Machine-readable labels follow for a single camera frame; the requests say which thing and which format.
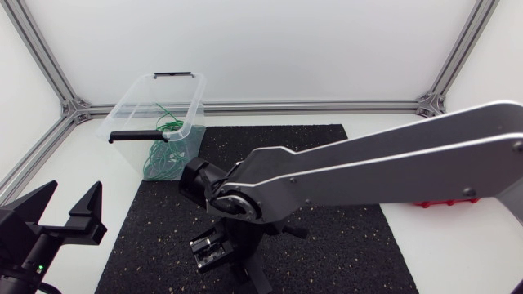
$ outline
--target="green cable bundle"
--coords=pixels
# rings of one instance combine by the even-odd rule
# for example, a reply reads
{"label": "green cable bundle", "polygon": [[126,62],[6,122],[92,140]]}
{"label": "green cable bundle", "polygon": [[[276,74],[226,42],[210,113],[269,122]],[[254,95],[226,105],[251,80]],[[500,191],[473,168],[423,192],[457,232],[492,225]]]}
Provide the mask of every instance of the green cable bundle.
{"label": "green cable bundle", "polygon": [[[163,109],[165,114],[156,121],[158,131],[178,131],[183,126],[183,121],[177,119],[170,111],[162,105],[156,104]],[[164,118],[171,117],[173,121],[159,126]],[[173,180],[181,175],[183,167],[189,161],[187,158],[186,144],[181,141],[164,142],[157,140],[149,150],[149,157],[145,160],[143,172],[144,180]]]}

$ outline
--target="transparent storage box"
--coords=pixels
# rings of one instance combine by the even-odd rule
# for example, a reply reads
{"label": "transparent storage box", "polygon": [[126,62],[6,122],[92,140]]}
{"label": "transparent storage box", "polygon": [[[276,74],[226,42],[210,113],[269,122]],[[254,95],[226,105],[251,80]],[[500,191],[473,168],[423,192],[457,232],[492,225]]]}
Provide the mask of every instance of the transparent storage box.
{"label": "transparent storage box", "polygon": [[198,156],[205,133],[199,73],[155,73],[138,78],[96,131],[144,180],[179,180]]}

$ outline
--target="red object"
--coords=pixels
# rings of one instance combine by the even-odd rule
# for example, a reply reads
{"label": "red object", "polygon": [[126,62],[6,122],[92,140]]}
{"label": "red object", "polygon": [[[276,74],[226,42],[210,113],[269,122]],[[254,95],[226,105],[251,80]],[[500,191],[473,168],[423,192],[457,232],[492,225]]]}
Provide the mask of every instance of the red object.
{"label": "red object", "polygon": [[455,203],[458,203],[458,202],[471,202],[471,203],[476,203],[480,201],[479,198],[470,198],[470,199],[461,199],[461,200],[446,200],[446,201],[423,201],[423,202],[420,202],[420,203],[414,203],[415,205],[418,205],[420,207],[423,207],[423,208],[428,208],[430,207],[431,205],[434,205],[434,204],[447,204],[447,205],[454,205]]}

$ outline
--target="white backdrop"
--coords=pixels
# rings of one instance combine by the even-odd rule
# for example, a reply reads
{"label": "white backdrop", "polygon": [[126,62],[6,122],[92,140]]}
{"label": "white backdrop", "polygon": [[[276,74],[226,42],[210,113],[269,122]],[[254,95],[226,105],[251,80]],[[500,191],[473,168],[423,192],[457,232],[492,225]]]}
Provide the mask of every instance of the white backdrop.
{"label": "white backdrop", "polygon": [[207,100],[412,100],[475,0],[27,0],[75,91],[115,103],[138,76],[205,74]]}
{"label": "white backdrop", "polygon": [[0,180],[60,118],[60,101],[0,8]]}
{"label": "white backdrop", "polygon": [[502,0],[450,88],[449,111],[494,100],[523,103],[523,1]]}

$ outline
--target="screw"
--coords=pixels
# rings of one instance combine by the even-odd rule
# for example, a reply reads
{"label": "screw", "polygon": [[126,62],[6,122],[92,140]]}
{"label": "screw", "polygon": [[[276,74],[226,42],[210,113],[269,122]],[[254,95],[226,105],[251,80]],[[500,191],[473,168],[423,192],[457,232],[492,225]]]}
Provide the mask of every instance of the screw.
{"label": "screw", "polygon": [[466,188],[463,190],[463,196],[474,197],[476,196],[476,191],[473,188]]}
{"label": "screw", "polygon": [[512,150],[517,153],[523,153],[523,142],[517,141],[516,143],[514,143],[514,145],[512,146]]}

